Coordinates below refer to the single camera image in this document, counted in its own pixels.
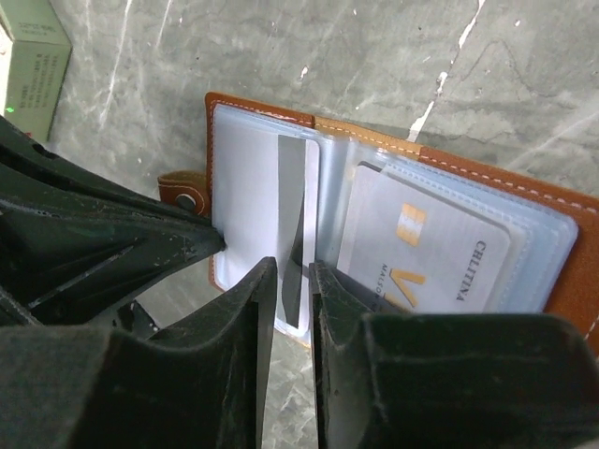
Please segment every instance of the card holder wallet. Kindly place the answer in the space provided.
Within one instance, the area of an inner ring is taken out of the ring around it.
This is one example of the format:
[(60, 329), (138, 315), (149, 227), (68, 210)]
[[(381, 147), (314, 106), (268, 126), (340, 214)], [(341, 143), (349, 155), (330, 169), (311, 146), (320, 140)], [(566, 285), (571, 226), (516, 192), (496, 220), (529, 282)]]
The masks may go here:
[[(159, 177), (159, 192), (163, 201), (186, 207), (194, 213), (210, 214), (214, 112), (219, 105), (313, 129), (323, 135), (351, 138), (432, 167), (436, 171), (498, 189), (571, 217), (578, 227), (577, 240), (553, 286), (544, 312), (560, 315), (574, 324), (595, 354), (599, 355), (599, 198), (387, 136), (352, 123), (317, 117), (227, 94), (208, 93), (206, 175), (184, 170)], [(210, 276), (214, 283), (213, 263)]]

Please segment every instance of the black plastic part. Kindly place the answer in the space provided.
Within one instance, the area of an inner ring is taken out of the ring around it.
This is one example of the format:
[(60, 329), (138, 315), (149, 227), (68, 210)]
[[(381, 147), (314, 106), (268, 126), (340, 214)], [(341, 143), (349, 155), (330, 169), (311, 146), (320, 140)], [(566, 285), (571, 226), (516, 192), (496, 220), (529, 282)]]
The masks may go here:
[(372, 313), (311, 265), (319, 447), (566, 448), (599, 436), (599, 373), (549, 315)]
[(143, 290), (224, 248), (208, 219), (77, 167), (1, 117), (0, 179), (0, 286), (44, 325), (109, 324)]
[(258, 448), (277, 269), (150, 341), (99, 326), (0, 328), (0, 447)]

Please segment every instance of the gray marble surface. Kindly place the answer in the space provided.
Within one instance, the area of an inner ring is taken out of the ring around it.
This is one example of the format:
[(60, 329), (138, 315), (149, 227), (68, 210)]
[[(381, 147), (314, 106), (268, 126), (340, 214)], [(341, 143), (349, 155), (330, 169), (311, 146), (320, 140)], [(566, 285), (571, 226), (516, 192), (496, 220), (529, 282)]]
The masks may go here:
[[(599, 195), (594, 0), (51, 0), (73, 43), (50, 148), (148, 196), (205, 167), (220, 90), (372, 126)], [(143, 295), (162, 325), (206, 265)], [(309, 353), (276, 336), (265, 447), (315, 447)]]

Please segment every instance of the card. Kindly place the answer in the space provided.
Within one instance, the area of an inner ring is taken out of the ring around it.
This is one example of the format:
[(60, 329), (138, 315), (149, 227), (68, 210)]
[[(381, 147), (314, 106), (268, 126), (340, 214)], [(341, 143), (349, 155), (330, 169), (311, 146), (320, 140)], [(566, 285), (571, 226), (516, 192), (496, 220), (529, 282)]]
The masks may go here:
[(510, 229), (371, 167), (356, 169), (338, 269), (410, 312), (482, 312), (515, 251)]

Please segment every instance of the product box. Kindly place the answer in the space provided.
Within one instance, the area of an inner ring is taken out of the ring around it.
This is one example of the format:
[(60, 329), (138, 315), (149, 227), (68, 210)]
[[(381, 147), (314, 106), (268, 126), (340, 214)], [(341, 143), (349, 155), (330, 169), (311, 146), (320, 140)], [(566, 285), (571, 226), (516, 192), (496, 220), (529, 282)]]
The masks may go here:
[(0, 114), (48, 140), (71, 43), (49, 0), (0, 0)]

